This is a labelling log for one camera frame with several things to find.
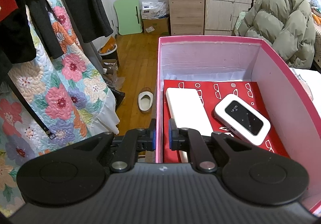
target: purple flower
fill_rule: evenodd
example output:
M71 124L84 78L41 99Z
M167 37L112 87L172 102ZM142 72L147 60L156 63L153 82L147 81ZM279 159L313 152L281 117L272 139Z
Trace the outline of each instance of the purple flower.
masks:
M21 166L36 157L30 145L22 137L18 137L15 134L12 136L8 135L8 141L5 144L7 156L10 160L15 160L17 165Z
M49 129L56 135L55 139L50 140L52 143L57 143L60 147L65 147L67 143L75 139L73 134L73 123L67 123L59 119L56 125L49 126Z
M68 93L71 97L71 100L77 108L85 108L87 104L86 95L83 92L80 92L78 88L68 88Z

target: pink box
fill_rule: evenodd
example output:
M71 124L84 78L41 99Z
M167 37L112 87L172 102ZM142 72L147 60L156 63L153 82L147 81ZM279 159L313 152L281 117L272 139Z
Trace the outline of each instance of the pink box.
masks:
M288 154L309 173L302 203L315 214L321 212L321 119L298 79L265 41L211 35L159 38L157 163L163 160L164 79L257 82Z

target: black screen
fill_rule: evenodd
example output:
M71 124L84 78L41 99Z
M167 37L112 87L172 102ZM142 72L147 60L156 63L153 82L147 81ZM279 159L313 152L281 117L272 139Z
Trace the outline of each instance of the black screen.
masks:
M238 101L232 101L225 108L225 112L253 135L258 135L263 127L263 122Z

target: trash can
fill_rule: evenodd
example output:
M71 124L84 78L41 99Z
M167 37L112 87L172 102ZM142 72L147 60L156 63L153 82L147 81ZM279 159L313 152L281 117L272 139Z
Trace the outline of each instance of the trash can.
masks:
M117 54L117 44L115 44L115 48L107 52L106 54L100 54L99 55L102 57L102 59L116 59L117 60L117 66L119 67L119 60L118 60L118 54Z

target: wooden floor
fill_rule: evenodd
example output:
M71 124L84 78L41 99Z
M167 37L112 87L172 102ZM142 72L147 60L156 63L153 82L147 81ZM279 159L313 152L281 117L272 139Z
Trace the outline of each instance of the wooden floor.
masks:
M134 128L147 128L151 114L142 114L137 105L139 92L150 87L154 92L157 77L158 35L130 34L118 35L117 52L119 58L119 77L125 77L121 91L126 96L117 110L120 119L119 134Z

